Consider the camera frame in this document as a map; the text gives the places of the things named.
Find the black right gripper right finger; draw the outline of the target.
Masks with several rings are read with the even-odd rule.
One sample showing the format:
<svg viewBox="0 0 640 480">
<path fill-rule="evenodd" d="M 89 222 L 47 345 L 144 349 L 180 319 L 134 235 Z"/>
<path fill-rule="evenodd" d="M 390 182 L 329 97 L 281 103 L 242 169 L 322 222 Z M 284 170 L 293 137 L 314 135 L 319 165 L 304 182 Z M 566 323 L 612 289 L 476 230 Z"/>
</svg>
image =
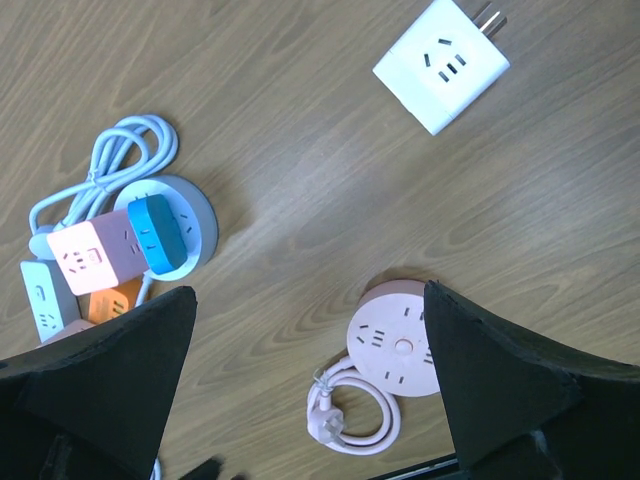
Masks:
<svg viewBox="0 0 640 480">
<path fill-rule="evenodd" d="M 426 335 L 468 479 L 636 479 L 639 368 L 566 346 L 439 282 Z"/>
</svg>

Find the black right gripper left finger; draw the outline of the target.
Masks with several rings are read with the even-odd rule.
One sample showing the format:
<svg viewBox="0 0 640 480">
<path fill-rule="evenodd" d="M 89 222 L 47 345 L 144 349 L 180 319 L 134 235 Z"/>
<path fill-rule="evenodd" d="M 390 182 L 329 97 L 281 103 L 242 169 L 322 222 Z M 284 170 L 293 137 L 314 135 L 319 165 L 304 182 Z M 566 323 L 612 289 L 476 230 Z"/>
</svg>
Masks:
<svg viewBox="0 0 640 480">
<path fill-rule="evenodd" d="M 195 291 L 177 287 L 3 359 L 2 478 L 150 478 L 196 311 Z"/>
</svg>

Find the pink round power strip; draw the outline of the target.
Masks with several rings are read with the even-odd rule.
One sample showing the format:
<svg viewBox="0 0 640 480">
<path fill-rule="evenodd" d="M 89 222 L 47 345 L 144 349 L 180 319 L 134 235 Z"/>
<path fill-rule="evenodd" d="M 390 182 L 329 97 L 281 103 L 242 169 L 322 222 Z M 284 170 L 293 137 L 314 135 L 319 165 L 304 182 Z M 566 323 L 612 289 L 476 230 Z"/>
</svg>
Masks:
<svg viewBox="0 0 640 480">
<path fill-rule="evenodd" d="M 347 329 L 347 355 L 314 378 L 307 396 L 307 431 L 318 443 L 353 456 L 379 454 L 401 431 L 397 399 L 440 391 L 426 334 L 425 287 L 417 280 L 392 280 L 363 295 Z M 345 415 L 332 399 L 340 387 L 361 390 L 377 402 L 382 421 L 376 432 L 345 432 Z"/>
</svg>

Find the pink cube socket adapter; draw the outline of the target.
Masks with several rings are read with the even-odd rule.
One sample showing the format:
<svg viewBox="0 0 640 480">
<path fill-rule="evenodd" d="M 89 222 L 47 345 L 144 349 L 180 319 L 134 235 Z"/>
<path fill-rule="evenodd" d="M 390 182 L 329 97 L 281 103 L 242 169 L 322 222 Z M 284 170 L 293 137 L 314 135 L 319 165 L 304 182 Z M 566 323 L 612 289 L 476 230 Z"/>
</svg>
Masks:
<svg viewBox="0 0 640 480">
<path fill-rule="evenodd" d="M 124 209 L 54 231 L 46 241 L 76 296 L 114 288 L 148 269 Z"/>
</svg>

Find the blue socket adapter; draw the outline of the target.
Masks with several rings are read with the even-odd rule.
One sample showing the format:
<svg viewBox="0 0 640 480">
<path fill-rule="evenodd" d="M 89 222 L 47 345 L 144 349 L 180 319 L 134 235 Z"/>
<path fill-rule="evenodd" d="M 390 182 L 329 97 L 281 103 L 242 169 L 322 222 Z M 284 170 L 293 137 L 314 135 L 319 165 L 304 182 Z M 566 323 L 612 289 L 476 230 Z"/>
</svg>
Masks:
<svg viewBox="0 0 640 480">
<path fill-rule="evenodd" d="M 157 275 L 175 271 L 187 260 L 187 248 L 168 200 L 162 194 L 129 203 L 127 215 L 149 269 Z"/>
</svg>

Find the light blue round power strip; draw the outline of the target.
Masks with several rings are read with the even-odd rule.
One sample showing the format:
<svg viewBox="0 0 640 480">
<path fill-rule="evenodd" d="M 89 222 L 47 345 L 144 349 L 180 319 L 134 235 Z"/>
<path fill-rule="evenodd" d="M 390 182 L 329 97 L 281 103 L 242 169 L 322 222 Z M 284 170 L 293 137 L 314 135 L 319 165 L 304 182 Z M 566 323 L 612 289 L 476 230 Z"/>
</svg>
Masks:
<svg viewBox="0 0 640 480">
<path fill-rule="evenodd" d="M 154 114 L 102 131 L 85 180 L 31 208 L 30 252 L 53 262 L 75 296 L 140 279 L 137 305 L 154 282 L 206 265 L 218 246 L 218 219 L 194 183 L 164 174 L 178 147 L 175 128 Z"/>
</svg>

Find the white cube socket adapter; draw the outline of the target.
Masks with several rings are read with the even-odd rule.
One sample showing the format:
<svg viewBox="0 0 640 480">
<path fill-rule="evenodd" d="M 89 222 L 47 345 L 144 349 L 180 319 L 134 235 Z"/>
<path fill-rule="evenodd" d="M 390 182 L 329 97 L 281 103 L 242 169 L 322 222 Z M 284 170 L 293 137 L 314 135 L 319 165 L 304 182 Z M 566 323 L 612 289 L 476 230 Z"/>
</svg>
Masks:
<svg viewBox="0 0 640 480">
<path fill-rule="evenodd" d="M 492 41 L 506 23 L 506 15 L 491 1 L 468 16 L 452 0 L 435 0 L 373 73 L 437 135 L 509 69 L 509 60 Z"/>
</svg>

